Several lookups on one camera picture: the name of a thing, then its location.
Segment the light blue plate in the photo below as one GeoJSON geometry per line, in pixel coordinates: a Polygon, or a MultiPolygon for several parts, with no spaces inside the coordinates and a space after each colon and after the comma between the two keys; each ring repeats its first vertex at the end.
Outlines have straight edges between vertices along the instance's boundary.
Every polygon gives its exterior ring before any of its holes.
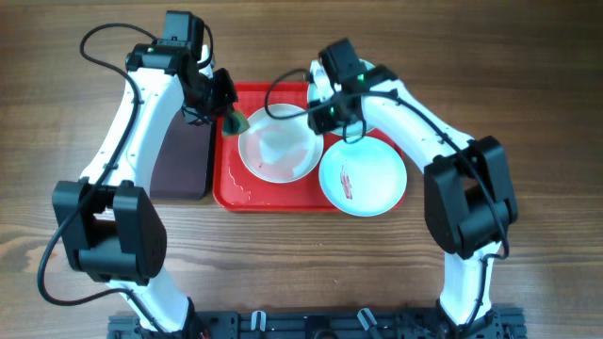
{"type": "MultiPolygon", "coordinates": [[[[360,59],[360,61],[367,67],[368,70],[373,69],[374,65],[366,60],[360,59]]],[[[318,90],[315,84],[310,84],[307,90],[307,101],[313,102],[318,99],[318,90]]],[[[354,124],[348,125],[346,127],[346,136],[347,137],[358,137],[361,136],[363,132],[363,124],[360,121],[357,121],[354,124]]],[[[342,137],[343,136],[343,128],[336,128],[331,131],[331,134],[342,137]]]]}
{"type": "Polygon", "coordinates": [[[338,210],[374,217],[394,208],[407,187],[407,171],[395,149],[375,137],[354,144],[342,140],[322,156],[320,188],[338,210]]]}

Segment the green yellow sponge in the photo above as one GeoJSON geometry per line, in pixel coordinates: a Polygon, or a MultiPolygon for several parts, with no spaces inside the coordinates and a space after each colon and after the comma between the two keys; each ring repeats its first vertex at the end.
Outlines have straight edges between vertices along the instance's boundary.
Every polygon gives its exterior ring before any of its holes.
{"type": "Polygon", "coordinates": [[[249,128],[247,117],[241,111],[234,110],[223,117],[221,134],[224,137],[234,137],[243,134],[249,128]]]}

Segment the white round plate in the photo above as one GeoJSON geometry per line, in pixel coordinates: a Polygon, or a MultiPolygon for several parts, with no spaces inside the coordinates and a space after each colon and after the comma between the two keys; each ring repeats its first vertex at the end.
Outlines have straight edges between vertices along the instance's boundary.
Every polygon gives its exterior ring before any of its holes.
{"type": "Polygon", "coordinates": [[[252,113],[248,122],[250,128],[238,137],[238,152],[255,177],[274,184],[291,183],[319,163],[324,138],[308,127],[301,107],[270,105],[252,113]]]}

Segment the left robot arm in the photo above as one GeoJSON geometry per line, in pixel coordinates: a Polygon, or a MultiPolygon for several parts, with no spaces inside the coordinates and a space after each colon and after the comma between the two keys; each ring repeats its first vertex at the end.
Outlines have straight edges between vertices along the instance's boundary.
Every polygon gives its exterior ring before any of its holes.
{"type": "Polygon", "coordinates": [[[248,128],[235,108],[235,85],[216,67],[213,48],[201,18],[168,11],[163,35],[138,44],[119,68],[122,102],[98,153],[77,180],[61,181],[53,192],[53,242],[63,244],[73,270],[126,299],[145,338],[208,334],[164,266],[167,233],[149,191],[177,113],[193,125],[222,121],[227,135],[248,128]]]}

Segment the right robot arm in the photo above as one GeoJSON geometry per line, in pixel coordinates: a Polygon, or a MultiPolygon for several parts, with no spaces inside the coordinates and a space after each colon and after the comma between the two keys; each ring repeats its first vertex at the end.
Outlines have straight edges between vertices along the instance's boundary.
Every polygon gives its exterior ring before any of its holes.
{"type": "Polygon", "coordinates": [[[319,52],[309,81],[318,95],[309,102],[316,133],[369,124],[421,170],[426,225],[445,253],[438,306],[457,335],[482,327],[492,308],[492,268],[508,257],[508,228],[518,218],[503,146],[494,137],[475,139],[449,126],[393,71],[368,68],[347,39],[319,52]]]}

